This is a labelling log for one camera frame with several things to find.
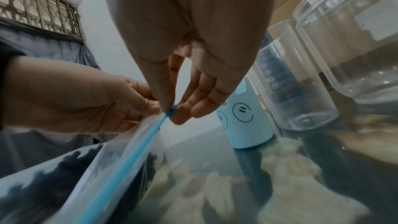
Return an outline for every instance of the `clear plastic cup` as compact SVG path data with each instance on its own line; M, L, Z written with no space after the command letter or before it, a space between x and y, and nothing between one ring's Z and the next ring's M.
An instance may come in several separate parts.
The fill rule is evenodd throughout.
M291 21L268 28L249 74L282 129L314 129L339 116Z
M359 104L398 100L398 0L303 0L293 17L335 90Z

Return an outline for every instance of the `blue cup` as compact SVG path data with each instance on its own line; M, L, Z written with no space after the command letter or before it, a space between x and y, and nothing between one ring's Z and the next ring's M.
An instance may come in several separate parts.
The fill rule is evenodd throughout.
M235 149L254 147L270 140L274 132L247 77L218 108L217 116Z

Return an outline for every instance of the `gray curtain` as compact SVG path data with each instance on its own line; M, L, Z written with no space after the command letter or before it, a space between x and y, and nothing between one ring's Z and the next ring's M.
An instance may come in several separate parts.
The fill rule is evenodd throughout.
M0 41L29 57L70 61L99 69L83 40L74 35L0 18ZM0 132L0 178L90 144L93 144L90 136L68 136L65 139L45 132L4 129Z

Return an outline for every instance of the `metal security bar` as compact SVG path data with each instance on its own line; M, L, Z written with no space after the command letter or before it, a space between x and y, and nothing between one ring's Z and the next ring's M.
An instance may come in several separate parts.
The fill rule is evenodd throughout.
M0 0L0 17L82 37L77 10L64 0Z

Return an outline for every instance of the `white label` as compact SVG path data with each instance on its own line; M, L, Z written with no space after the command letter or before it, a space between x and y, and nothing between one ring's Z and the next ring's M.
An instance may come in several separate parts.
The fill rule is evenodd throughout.
M398 0L380 0L355 17L362 30L380 41L398 33Z

